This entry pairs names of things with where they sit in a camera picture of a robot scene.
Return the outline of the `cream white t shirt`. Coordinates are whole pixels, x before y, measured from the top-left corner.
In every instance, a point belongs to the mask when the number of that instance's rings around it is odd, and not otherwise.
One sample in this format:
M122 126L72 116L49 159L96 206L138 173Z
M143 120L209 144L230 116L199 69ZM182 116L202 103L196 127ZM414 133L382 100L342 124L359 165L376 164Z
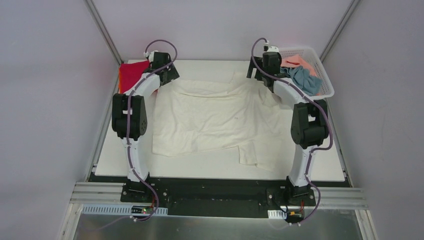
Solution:
M255 79L177 79L158 89L153 113L154 154L179 157L237 148L243 165L267 171L280 164L292 167L292 113Z

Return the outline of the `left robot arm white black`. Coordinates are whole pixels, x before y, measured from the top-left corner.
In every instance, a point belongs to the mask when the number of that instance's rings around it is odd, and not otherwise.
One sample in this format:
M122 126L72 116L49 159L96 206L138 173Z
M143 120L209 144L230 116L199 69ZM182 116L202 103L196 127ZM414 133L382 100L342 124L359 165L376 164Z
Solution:
M180 76L169 53L153 51L146 56L146 61L125 63L120 68L119 85L124 89L113 95L111 115L112 130L125 150L127 179L139 183L133 195L143 203L153 195L153 189L145 184L149 169L139 146L149 124L146 99Z

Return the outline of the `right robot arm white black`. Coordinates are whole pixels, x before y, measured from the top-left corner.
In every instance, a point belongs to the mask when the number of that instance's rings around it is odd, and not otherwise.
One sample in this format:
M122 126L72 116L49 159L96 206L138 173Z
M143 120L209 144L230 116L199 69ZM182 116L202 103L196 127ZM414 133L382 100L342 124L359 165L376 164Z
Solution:
M310 171L317 151L331 138L327 103L312 100L281 72L282 56L278 47L265 44L261 57L251 56L247 77L263 82L272 93L286 100L292 110L290 135L295 143L293 166L282 194L290 205L296 205L311 194Z

